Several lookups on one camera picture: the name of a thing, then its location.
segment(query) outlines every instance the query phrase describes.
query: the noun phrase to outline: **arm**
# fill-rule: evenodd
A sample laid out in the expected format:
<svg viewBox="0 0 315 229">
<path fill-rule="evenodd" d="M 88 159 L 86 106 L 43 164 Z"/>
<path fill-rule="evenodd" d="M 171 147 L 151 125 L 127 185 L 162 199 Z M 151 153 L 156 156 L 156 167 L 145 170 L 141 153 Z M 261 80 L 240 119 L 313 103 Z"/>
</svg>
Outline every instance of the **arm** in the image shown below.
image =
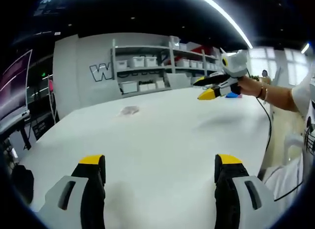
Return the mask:
<svg viewBox="0 0 315 229">
<path fill-rule="evenodd" d="M 261 91 L 261 83 L 252 80 L 247 76 L 239 79 L 238 84 L 241 87 L 241 93 L 245 95 L 257 97 Z M 298 111 L 293 101 L 291 89 L 263 84 L 262 94 L 259 97 L 262 100 L 265 100 L 266 88 L 268 89 L 266 100 L 268 103 L 283 110 L 288 110 L 292 112 Z"/>
</svg>

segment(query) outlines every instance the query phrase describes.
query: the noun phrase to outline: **hand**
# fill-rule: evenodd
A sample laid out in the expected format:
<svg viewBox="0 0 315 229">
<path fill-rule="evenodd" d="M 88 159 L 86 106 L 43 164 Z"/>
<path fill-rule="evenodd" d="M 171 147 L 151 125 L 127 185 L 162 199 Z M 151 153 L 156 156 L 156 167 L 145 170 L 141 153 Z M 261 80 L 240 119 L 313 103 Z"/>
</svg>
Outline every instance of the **hand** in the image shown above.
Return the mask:
<svg viewBox="0 0 315 229">
<path fill-rule="evenodd" d="M 243 76 L 238 80 L 238 85 L 241 87 L 241 93 L 257 97 L 261 91 L 261 83 L 247 76 Z"/>
</svg>

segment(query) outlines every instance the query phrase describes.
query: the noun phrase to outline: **desk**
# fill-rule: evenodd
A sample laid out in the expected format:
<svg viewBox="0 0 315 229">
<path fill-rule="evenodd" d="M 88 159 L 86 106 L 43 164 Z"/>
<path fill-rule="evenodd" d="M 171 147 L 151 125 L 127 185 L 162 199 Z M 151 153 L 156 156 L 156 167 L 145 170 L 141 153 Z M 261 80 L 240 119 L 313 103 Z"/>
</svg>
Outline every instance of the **desk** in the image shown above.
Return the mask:
<svg viewBox="0 0 315 229">
<path fill-rule="evenodd" d="M 63 118 L 21 164 L 34 174 L 32 209 L 86 155 L 106 158 L 106 228 L 214 228 L 214 160 L 231 154 L 257 175 L 269 121 L 253 97 L 199 101 L 187 88 L 111 101 Z M 140 111 L 121 117 L 126 106 Z"/>
</svg>

